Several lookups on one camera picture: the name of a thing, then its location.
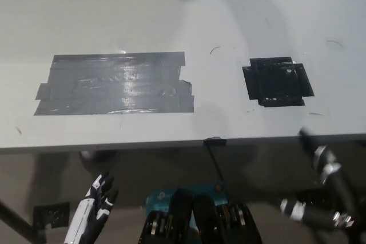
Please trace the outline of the robot right hand white black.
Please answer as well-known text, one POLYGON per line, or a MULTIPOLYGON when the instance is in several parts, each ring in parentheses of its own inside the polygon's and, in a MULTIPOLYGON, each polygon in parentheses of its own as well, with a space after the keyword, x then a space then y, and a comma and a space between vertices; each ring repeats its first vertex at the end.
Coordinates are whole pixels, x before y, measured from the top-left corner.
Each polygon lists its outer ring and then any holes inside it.
POLYGON ((283 198, 281 213, 312 229, 342 231, 349 243, 365 243, 365 202, 341 162, 328 145, 321 144, 305 128, 299 131, 299 140, 331 204, 327 207, 320 197, 307 202, 283 198))

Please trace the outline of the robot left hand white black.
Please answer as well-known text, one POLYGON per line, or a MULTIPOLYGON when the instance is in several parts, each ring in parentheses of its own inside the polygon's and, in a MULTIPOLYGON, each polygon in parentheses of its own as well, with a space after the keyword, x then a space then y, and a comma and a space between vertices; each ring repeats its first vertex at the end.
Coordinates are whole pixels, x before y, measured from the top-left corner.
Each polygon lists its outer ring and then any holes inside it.
POLYGON ((114 176, 100 174, 79 202, 68 228, 65 243, 95 243, 107 222, 118 196, 114 176))

